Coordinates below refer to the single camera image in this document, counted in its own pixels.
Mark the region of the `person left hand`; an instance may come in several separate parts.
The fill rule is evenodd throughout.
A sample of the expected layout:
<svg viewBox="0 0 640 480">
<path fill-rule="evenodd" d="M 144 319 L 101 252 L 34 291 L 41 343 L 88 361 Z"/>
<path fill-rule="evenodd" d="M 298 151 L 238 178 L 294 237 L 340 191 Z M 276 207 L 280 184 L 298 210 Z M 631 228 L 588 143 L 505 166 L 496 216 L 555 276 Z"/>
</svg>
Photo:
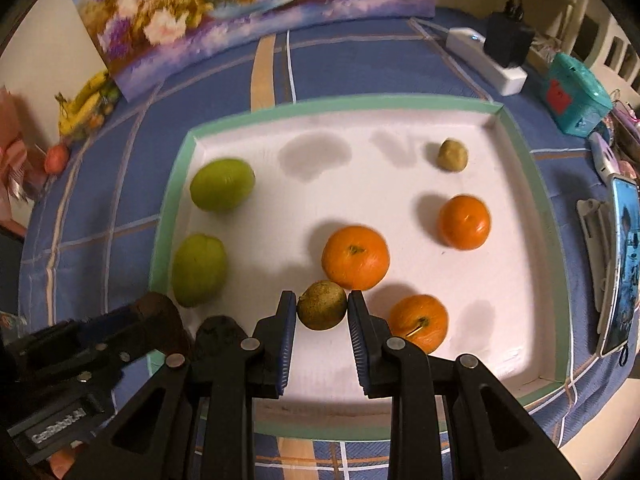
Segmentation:
<svg viewBox="0 0 640 480">
<path fill-rule="evenodd" d="M 48 463 L 54 478 L 63 479 L 65 475 L 73 467 L 79 454 L 84 450 L 83 445 L 78 445 L 76 448 L 72 446 L 64 446 L 58 451 L 53 453 L 48 458 Z"/>
</svg>

